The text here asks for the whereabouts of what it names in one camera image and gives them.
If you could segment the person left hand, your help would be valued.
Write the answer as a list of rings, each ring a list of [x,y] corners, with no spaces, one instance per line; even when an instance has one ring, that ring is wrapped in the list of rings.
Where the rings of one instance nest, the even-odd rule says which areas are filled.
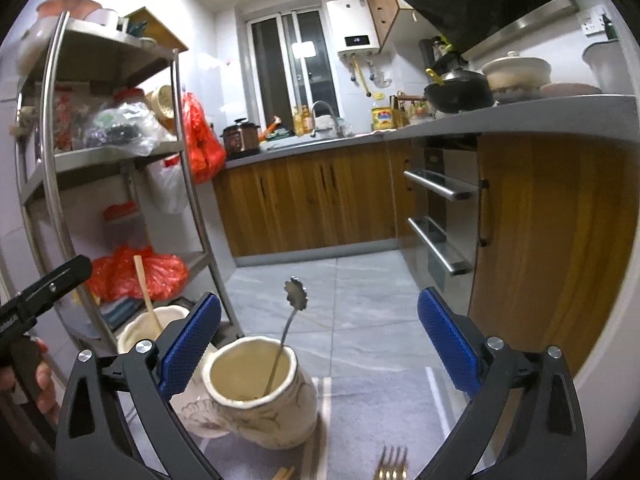
[[[56,400],[52,368],[44,359],[44,356],[48,352],[48,347],[46,343],[38,337],[28,336],[28,340],[32,347],[37,347],[35,355],[39,358],[38,364],[32,373],[34,381],[38,385],[38,396],[36,396],[35,402],[40,413],[46,416],[52,425],[56,425],[58,423],[58,415],[60,414],[60,404],[58,404],[58,400]],[[1,390],[12,391],[16,385],[17,379],[14,368],[12,366],[2,366]]]

